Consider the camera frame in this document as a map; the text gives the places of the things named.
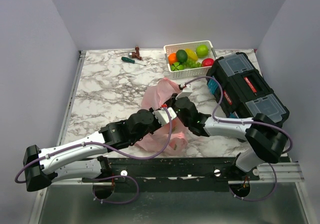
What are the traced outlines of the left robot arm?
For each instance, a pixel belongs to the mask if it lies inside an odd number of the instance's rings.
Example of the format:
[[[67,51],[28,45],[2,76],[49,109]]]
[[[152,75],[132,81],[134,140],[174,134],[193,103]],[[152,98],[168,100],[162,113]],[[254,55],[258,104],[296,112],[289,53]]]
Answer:
[[[173,127],[175,112],[163,107],[158,110],[139,110],[128,119],[112,122],[99,131],[65,145],[53,148],[27,147],[23,158],[23,169],[28,192],[35,192],[52,183],[74,178],[98,179],[101,182],[110,178],[108,166],[95,160],[92,164],[82,160],[93,155],[115,151],[127,157],[122,149],[134,145],[146,135],[153,134],[165,125]]]

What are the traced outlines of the green fruit with black trim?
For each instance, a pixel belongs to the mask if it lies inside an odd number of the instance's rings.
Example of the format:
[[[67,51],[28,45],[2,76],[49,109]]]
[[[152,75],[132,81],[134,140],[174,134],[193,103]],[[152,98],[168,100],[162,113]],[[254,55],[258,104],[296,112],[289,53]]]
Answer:
[[[171,71],[181,71],[184,70],[185,66],[183,63],[180,62],[174,62],[171,66],[170,66],[170,70]]]

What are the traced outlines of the orange fake orange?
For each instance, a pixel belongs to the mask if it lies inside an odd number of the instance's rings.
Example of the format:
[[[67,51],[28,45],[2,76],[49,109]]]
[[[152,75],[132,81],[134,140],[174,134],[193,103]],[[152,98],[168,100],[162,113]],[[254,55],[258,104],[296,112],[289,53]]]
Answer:
[[[167,58],[170,65],[174,64],[175,62],[178,62],[176,53],[171,53]]]

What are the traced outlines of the dark green fake fruit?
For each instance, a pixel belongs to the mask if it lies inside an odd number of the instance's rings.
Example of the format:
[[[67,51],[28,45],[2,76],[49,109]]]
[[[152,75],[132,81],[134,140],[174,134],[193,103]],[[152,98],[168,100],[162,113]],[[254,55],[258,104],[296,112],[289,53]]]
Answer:
[[[177,61],[180,63],[185,63],[188,60],[188,54],[183,49],[179,49],[175,54]]]

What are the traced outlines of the pink plastic bag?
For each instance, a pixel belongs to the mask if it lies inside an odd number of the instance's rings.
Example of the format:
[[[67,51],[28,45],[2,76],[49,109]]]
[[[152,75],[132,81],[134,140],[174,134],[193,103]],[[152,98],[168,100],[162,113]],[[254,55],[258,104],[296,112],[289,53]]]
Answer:
[[[141,108],[158,109],[167,100],[169,100],[174,93],[180,93],[178,84],[167,78],[163,78],[156,85],[148,86],[141,102]],[[135,145],[147,152],[158,152],[166,144],[169,131],[170,125],[166,124],[153,134],[146,135]],[[171,156],[179,155],[188,145],[186,132],[186,127],[178,118],[175,118],[172,121],[172,134],[170,141],[164,152]]]

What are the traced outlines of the yellow fake lemon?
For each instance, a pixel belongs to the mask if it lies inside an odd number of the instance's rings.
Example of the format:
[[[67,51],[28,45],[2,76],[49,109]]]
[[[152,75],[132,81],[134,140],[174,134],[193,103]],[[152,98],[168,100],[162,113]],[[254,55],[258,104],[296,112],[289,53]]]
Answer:
[[[198,56],[193,50],[191,50],[189,48],[186,48],[185,52],[187,53],[188,59],[191,59],[193,61],[197,61],[198,60]]]

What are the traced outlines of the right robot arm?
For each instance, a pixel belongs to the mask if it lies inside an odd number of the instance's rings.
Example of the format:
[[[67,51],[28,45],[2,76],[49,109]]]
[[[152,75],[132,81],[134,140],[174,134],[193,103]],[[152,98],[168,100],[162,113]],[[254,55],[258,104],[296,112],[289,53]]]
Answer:
[[[215,117],[198,112],[188,97],[178,97],[177,94],[172,95],[165,105],[172,108],[182,124],[196,136],[226,136],[249,143],[250,147],[239,153],[230,167],[230,175],[236,180],[243,179],[260,164],[278,163],[289,139],[264,114],[244,119]]]

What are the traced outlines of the red fake apple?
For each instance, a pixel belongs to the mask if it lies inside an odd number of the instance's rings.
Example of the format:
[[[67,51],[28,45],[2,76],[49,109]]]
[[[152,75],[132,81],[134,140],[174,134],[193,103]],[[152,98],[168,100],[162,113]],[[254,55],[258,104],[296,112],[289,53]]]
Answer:
[[[202,61],[202,67],[209,67],[209,66],[213,66],[213,64],[214,64],[214,59],[212,59],[212,58],[206,58],[206,59],[204,59],[203,61]]]

